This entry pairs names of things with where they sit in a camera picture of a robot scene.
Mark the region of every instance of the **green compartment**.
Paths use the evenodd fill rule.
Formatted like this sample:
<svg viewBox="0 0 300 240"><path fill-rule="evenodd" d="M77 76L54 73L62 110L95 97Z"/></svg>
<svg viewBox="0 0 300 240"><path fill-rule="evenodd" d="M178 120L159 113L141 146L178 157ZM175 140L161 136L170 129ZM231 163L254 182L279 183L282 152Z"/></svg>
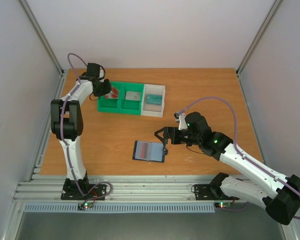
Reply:
<svg viewBox="0 0 300 240"><path fill-rule="evenodd" d="M122 83L121 82L111 82L111 85L121 92ZM101 96L97 101L98 111L106 113L120 113L120 100L118 99L109 99L105 96Z"/></svg>
<svg viewBox="0 0 300 240"><path fill-rule="evenodd" d="M125 99L126 93L129 91L140 92L140 101L126 100ZM123 84L122 91L119 95L121 101L120 112L122 114L140 115L143 93L144 93L144 84L125 82Z"/></svg>
<svg viewBox="0 0 300 240"><path fill-rule="evenodd" d="M121 113L141 115L141 103L144 93L144 84L112 81L111 85L119 90L118 99L108 99L104 96L97 101L98 111L107 113ZM128 91L140 92L140 101L126 100Z"/></svg>

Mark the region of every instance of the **perforated metal strip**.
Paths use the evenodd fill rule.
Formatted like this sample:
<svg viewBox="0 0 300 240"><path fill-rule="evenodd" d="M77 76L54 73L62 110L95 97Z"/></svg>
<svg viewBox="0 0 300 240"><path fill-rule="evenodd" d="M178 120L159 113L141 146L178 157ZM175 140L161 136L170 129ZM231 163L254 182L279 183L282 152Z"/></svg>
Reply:
<svg viewBox="0 0 300 240"><path fill-rule="evenodd" d="M97 203L78 210L77 203L27 203L28 213L214 213L213 203Z"/></svg>

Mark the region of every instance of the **white enclosure wall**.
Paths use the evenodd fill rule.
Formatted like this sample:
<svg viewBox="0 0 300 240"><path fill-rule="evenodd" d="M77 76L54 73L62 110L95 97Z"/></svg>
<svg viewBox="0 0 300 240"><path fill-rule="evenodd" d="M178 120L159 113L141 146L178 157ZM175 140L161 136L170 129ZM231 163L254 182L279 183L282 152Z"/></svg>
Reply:
<svg viewBox="0 0 300 240"><path fill-rule="evenodd" d="M283 1L241 82L266 163L300 177L300 0Z"/></svg>
<svg viewBox="0 0 300 240"><path fill-rule="evenodd" d="M0 234L27 180L59 74L17 0L0 1Z"/></svg>
<svg viewBox="0 0 300 240"><path fill-rule="evenodd" d="M61 66L238 68L273 0L29 0ZM76 67L83 67L74 59Z"/></svg>

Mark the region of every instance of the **table surface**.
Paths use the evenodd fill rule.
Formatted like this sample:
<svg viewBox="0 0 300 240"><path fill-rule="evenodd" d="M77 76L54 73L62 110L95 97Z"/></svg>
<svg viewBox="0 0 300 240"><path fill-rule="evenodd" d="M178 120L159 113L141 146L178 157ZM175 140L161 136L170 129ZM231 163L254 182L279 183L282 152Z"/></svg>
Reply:
<svg viewBox="0 0 300 240"><path fill-rule="evenodd" d="M238 118L238 144L261 160L256 137L233 68L110 68L106 78L116 82L165 85L163 117L117 114L97 111L97 102L87 97L81 106L84 122L81 153L88 175L215 175L237 174L232 167L203 154L191 152L184 144L168 144L164 163L132 160L136 140L158 142L154 132L177 127L174 113L193 101L217 96L230 102ZM70 69L62 96L74 86L76 77ZM210 99L197 103L186 114L199 112L213 131L233 138L234 119L227 105ZM199 151L197 146L190 147ZM62 147L50 134L41 175L66 175Z"/></svg>

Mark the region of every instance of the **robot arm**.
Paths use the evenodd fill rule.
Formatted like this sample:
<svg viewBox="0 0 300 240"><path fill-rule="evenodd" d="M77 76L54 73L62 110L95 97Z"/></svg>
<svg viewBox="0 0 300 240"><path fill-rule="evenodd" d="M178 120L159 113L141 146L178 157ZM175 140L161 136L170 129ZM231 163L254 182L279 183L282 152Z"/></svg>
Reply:
<svg viewBox="0 0 300 240"><path fill-rule="evenodd" d="M207 156L215 158L240 171L255 184L234 179L219 173L210 183L216 200L224 196L236 197L263 208L277 222L288 225L300 208L300 197L285 184L300 193L300 178L274 171L246 153L234 141L221 132L212 131L206 119L198 112L187 116L175 114L179 127L164 127L155 136L165 144L197 145Z"/></svg>
<svg viewBox="0 0 300 240"><path fill-rule="evenodd" d="M89 95L100 97L111 91L110 81L103 80L104 74L100 65L88 63L86 72L80 76L80 82L76 81L67 95L51 102L51 130L62 146L67 168L66 178L70 181L75 180L72 170L77 180L83 180L87 174L80 148L80 138L84 128L80 107ZM61 114L64 101L66 101L65 113L68 117L63 118L64 139L62 140Z"/></svg>

